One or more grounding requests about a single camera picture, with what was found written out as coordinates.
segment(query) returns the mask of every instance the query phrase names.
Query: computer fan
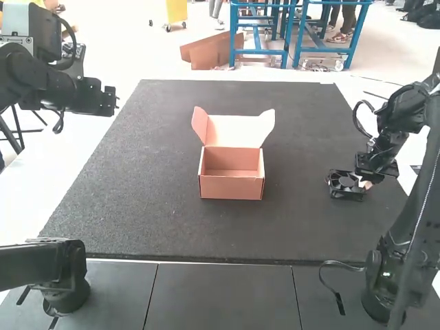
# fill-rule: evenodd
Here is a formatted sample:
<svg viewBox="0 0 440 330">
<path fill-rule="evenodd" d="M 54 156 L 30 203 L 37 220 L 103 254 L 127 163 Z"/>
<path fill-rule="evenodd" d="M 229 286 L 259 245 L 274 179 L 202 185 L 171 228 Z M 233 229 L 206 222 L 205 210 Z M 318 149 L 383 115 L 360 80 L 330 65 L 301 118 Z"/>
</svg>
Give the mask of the computer fan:
<svg viewBox="0 0 440 330">
<path fill-rule="evenodd" d="M 330 197 L 362 201 L 366 189 L 360 187 L 360 177 L 347 170 L 330 170 L 326 182 L 330 187 Z"/>
</svg>

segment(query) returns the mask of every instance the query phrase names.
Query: floor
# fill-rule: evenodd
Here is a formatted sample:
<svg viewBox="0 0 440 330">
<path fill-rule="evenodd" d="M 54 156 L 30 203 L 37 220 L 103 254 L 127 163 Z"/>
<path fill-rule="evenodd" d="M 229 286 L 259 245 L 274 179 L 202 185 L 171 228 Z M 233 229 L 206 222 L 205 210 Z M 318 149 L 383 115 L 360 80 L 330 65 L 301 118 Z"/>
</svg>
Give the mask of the floor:
<svg viewBox="0 0 440 330">
<path fill-rule="evenodd" d="M 176 25 L 166 33 L 160 24 L 149 27 L 149 19 L 161 22 L 157 6 L 151 1 L 132 0 L 123 6 L 116 0 L 66 0 L 66 19 L 78 24 L 78 41 L 87 44 L 85 73 L 117 87 L 122 106 L 141 78 L 189 78 L 218 80 L 320 81 L 337 83 L 347 102 L 354 106 L 360 98 L 379 107 L 383 100 L 368 96 L 371 91 L 389 96 L 398 86 L 424 79 L 432 71 L 437 54 L 440 31 L 423 30 L 414 23 L 400 21 L 401 13 L 376 1 L 368 11 L 364 29 L 350 71 L 320 73 L 279 70 L 261 65 L 238 66 L 234 71 L 191 71 L 180 59 L 179 46 L 215 33 L 207 17 L 207 3 L 188 4 L 188 28 Z M 320 16 L 320 5 L 313 5 L 309 14 Z M 221 18 L 228 24 L 228 4 Z M 293 54 L 294 41 L 290 54 Z M 43 113 L 51 127 L 56 116 Z M 31 114 L 19 113 L 22 129 L 42 128 Z M 6 122 L 14 127 L 9 111 Z M 360 119 L 367 130 L 374 131 L 374 118 L 361 111 Z M 67 114 L 65 130 L 54 135 L 50 130 L 25 135 L 26 149 L 0 175 L 0 245 L 22 242 L 38 235 L 45 222 L 80 172 L 113 118 L 93 118 Z M 402 149 L 400 160 L 406 165 L 420 164 L 424 155 L 426 133 L 412 137 Z M 15 154 L 7 142 L 0 148 L 10 163 Z M 401 184 L 409 193 L 415 180 L 406 167 Z"/>
</svg>

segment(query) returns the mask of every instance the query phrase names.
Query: gray carpet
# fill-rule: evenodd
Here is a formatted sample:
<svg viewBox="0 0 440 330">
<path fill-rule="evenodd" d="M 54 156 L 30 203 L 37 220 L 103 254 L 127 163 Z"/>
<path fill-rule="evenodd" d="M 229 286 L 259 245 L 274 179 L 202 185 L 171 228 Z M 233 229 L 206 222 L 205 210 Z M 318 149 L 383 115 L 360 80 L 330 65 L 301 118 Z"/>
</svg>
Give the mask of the gray carpet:
<svg viewBox="0 0 440 330">
<path fill-rule="evenodd" d="M 276 110 L 262 201 L 199 198 L 195 105 L 211 114 Z M 80 238 L 92 256 L 363 261 L 406 199 L 394 179 L 363 203 L 330 199 L 329 169 L 353 169 L 365 143 L 335 85 L 143 80 L 41 235 Z"/>
</svg>

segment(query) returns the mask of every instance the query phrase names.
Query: cardboard box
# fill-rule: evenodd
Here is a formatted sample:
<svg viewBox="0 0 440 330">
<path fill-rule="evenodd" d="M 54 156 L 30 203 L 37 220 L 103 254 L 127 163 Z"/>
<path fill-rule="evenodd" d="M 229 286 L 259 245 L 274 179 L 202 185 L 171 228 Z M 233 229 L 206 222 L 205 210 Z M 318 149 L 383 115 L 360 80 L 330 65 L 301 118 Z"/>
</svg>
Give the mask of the cardboard box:
<svg viewBox="0 0 440 330">
<path fill-rule="evenodd" d="M 235 35 L 236 49 L 243 49 L 244 35 Z M 193 70 L 211 70 L 229 63 L 230 32 L 223 32 L 205 39 L 180 46 L 181 59 L 191 63 Z"/>
<path fill-rule="evenodd" d="M 208 115 L 195 107 L 191 125 L 203 143 L 200 197 L 261 199 L 265 182 L 261 145 L 275 126 L 275 110 L 250 117 Z"/>
</svg>

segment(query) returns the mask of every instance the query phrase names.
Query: cable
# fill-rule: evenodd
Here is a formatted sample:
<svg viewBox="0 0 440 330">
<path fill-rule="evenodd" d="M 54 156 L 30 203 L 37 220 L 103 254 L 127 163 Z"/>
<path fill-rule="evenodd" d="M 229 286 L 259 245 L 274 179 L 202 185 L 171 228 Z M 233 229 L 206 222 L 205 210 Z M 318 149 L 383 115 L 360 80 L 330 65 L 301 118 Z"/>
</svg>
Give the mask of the cable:
<svg viewBox="0 0 440 330">
<path fill-rule="evenodd" d="M 12 115 L 14 115 L 16 132 L 19 134 L 20 145 L 21 145 L 21 148 L 24 149 L 25 148 L 25 141 L 23 139 L 23 133 L 21 132 L 20 121 L 19 121 L 19 117 L 17 115 L 17 109 L 15 109 L 14 104 L 11 105 L 11 109 L 12 109 Z"/>
<path fill-rule="evenodd" d="M 60 63 L 57 64 L 49 64 L 49 66 L 53 67 L 54 69 L 57 70 L 67 70 L 69 69 L 75 62 L 75 57 L 76 57 L 76 48 L 78 46 L 77 42 L 76 42 L 76 36 L 75 36 L 75 31 L 74 29 L 72 29 L 72 27 L 70 26 L 70 24 L 68 24 L 68 22 L 66 22 L 66 20 L 62 19 L 61 17 L 59 17 L 57 14 L 53 14 L 56 19 L 58 19 L 60 21 L 61 24 L 63 24 L 67 30 L 67 32 L 69 32 L 69 35 L 71 37 L 72 43 L 74 44 L 74 48 L 72 50 L 72 55 L 69 58 L 69 60 L 66 61 L 61 61 Z"/>
<path fill-rule="evenodd" d="M 341 261 L 336 261 L 336 260 L 324 261 L 321 264 L 321 266 L 319 266 L 319 271 L 318 271 L 319 281 L 335 296 L 336 303 L 338 304 L 340 314 L 345 315 L 344 305 L 342 303 L 342 297 L 341 297 L 340 293 L 337 292 L 330 285 L 328 285 L 327 282 L 322 277 L 321 270 L 324 266 L 328 266 L 328 265 L 338 266 L 338 267 L 343 268 L 344 270 L 349 270 L 350 272 L 357 272 L 357 273 L 365 271 L 366 268 L 365 267 L 350 266 L 350 265 L 347 265 L 346 263 L 343 263 Z"/>
<path fill-rule="evenodd" d="M 366 105 L 371 110 L 372 113 L 374 113 L 375 109 L 374 109 L 373 105 L 371 105 L 371 103 L 367 100 L 359 101 L 358 103 L 356 103 L 355 107 L 353 108 L 353 123 L 354 123 L 356 129 L 360 133 L 365 135 L 368 139 L 371 139 L 373 136 L 370 133 L 368 133 L 367 131 L 365 131 L 364 127 L 362 126 L 362 124 L 358 120 L 358 109 L 359 109 L 360 105 Z"/>
<path fill-rule="evenodd" d="M 386 97 L 384 97 L 384 96 L 380 96 L 380 95 L 377 95 L 377 94 L 374 94 L 374 93 L 371 93 L 370 91 L 363 91 L 365 94 L 368 94 L 368 95 L 371 95 L 371 96 L 375 96 L 376 98 L 381 98 L 382 100 L 387 100 L 388 101 L 388 98 L 386 98 Z"/>
<path fill-rule="evenodd" d="M 392 85 L 397 85 L 397 86 L 403 87 L 403 85 L 401 85 L 401 84 L 397 84 L 396 82 L 385 81 L 385 80 L 374 79 L 374 78 L 363 77 L 363 76 L 354 76 L 353 74 L 352 74 L 351 76 L 354 77 L 354 78 L 362 78 L 362 79 L 368 79 L 368 80 L 380 81 L 381 83 L 392 84 Z"/>
<path fill-rule="evenodd" d="M 65 108 L 62 108 L 60 111 L 58 109 L 51 109 L 48 108 L 46 105 L 44 105 L 43 103 L 40 104 L 40 107 L 44 110 L 50 110 L 53 113 L 55 113 L 59 119 L 58 122 L 56 122 L 56 124 L 54 125 L 54 127 L 52 127 L 52 132 L 54 132 L 55 134 L 59 134 L 61 133 L 61 131 L 63 131 L 64 129 L 64 112 L 65 112 Z"/>
<path fill-rule="evenodd" d="M 57 112 L 57 110 L 52 110 L 52 109 L 49 109 L 49 110 L 56 113 L 58 115 L 58 117 L 60 118 L 60 119 L 58 119 L 58 122 L 56 122 L 55 126 L 52 128 L 52 132 L 54 132 L 55 134 L 59 134 L 64 129 L 64 109 L 61 110 L 60 112 Z"/>
</svg>

